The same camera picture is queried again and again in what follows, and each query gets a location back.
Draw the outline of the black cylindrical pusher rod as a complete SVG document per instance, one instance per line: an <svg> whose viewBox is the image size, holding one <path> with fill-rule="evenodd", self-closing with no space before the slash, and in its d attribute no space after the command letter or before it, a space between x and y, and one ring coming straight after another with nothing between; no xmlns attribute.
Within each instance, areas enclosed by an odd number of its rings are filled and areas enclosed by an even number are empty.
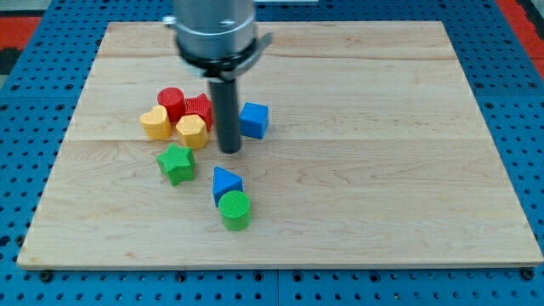
<svg viewBox="0 0 544 306"><path fill-rule="evenodd" d="M209 82L219 149L234 154L241 148L241 125L236 80Z"/></svg>

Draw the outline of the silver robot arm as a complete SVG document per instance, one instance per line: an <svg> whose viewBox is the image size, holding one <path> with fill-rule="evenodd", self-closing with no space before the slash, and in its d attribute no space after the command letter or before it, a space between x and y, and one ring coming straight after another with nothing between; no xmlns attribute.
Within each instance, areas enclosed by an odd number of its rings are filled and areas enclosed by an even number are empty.
<svg viewBox="0 0 544 306"><path fill-rule="evenodd" d="M258 35L252 0L173 0L163 17L175 30L178 53L190 71L208 82L218 147L241 148L237 79L258 62L273 35Z"/></svg>

